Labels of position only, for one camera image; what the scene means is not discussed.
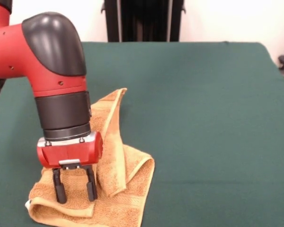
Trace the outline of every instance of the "white wall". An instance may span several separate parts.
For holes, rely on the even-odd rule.
[[[82,41],[107,42],[104,0],[14,0],[11,24],[45,11],[67,16]],[[260,42],[277,63],[284,53],[284,0],[185,0],[180,41]]]

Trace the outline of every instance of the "orange towel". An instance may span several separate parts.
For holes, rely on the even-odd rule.
[[[122,143],[119,110],[126,90],[116,90],[91,105],[91,127],[100,131],[104,140],[103,156],[93,165],[98,199],[95,202],[87,199],[84,170],[62,170],[61,181],[68,201],[59,204],[52,170],[43,168],[41,179],[26,203],[34,221],[57,227],[141,226],[155,164],[149,154]]]

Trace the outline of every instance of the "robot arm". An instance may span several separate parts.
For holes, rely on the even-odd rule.
[[[91,109],[86,65],[79,35],[68,18],[38,14],[9,26],[12,0],[0,0],[0,79],[27,77],[43,135],[38,158],[53,169],[57,200],[66,203],[60,169],[84,168],[89,200],[97,198],[91,164],[102,155],[103,141],[89,124]]]

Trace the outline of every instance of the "green table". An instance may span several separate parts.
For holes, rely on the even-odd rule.
[[[91,101],[127,87],[124,143],[156,170],[143,227],[284,227],[284,79],[260,44],[84,43]],[[24,207],[42,136],[28,81],[0,95],[0,227]]]

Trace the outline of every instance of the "screw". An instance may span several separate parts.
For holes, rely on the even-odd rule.
[[[51,146],[51,145],[52,145],[52,143],[50,141],[45,142],[45,146]]]

